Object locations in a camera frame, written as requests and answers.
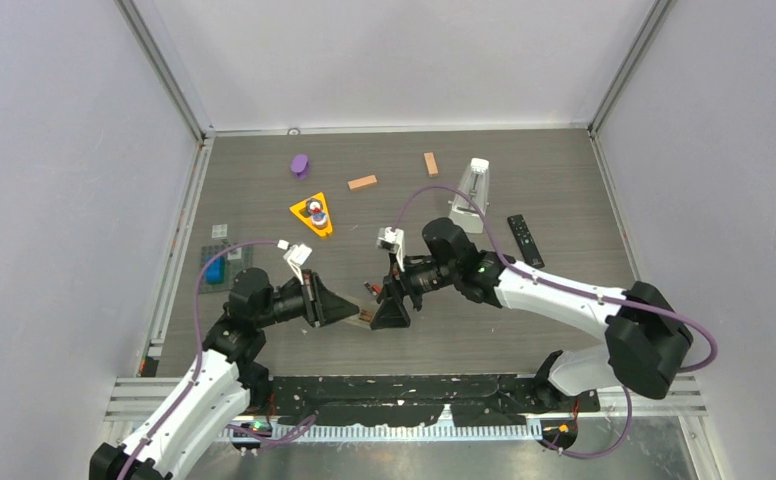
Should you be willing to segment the white printed card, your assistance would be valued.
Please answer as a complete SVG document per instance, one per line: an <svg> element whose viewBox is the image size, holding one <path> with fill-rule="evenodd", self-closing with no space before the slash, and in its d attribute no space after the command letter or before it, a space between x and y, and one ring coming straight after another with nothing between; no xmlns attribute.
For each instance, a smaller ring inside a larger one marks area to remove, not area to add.
<svg viewBox="0 0 776 480"><path fill-rule="evenodd" d="M362 298L344 297L345 300L354 304L358 311L354 315L349 315L342 319L343 323L364 328L371 329L372 318L376 313L379 305L374 300L367 300Z"/></svg>

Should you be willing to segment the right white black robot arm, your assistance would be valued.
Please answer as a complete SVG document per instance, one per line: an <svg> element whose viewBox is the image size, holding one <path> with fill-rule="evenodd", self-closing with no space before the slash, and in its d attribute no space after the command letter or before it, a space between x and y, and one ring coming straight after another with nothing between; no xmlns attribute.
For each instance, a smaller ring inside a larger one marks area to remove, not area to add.
<svg viewBox="0 0 776 480"><path fill-rule="evenodd" d="M422 231L426 255L404 252L404 233L384 227L376 245L389 254L389 271L370 321L373 330L407 328L425 294L447 287L466 300L539 314L600 340L597 347L555 351L536 372L538 403L560 410L575 396L617 384L654 400L666 397L693 344L686 325L652 285L629 289L572 281L511 256L480 250L446 217Z"/></svg>

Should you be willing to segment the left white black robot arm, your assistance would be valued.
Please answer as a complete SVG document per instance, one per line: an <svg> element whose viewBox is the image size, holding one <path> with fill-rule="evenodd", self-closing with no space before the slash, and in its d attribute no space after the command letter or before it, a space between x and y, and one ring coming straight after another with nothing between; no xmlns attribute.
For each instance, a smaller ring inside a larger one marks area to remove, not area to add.
<svg viewBox="0 0 776 480"><path fill-rule="evenodd" d="M260 268L240 271L199 357L132 434L116 446L98 447L89 478L185 478L227 424L269 405L269 371L256 360L266 328L295 319L324 327L359 313L357 304L330 291L309 269L278 287Z"/></svg>

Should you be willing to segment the black remote control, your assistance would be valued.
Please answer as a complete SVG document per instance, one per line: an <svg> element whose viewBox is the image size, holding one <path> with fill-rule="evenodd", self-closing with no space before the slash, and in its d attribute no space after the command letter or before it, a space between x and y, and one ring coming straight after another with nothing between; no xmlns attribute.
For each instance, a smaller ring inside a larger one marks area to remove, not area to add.
<svg viewBox="0 0 776 480"><path fill-rule="evenodd" d="M545 262L538 250L528 224L523 215L512 215L507 218L508 226L513 234L515 242L523 256L524 262L536 269L543 269Z"/></svg>

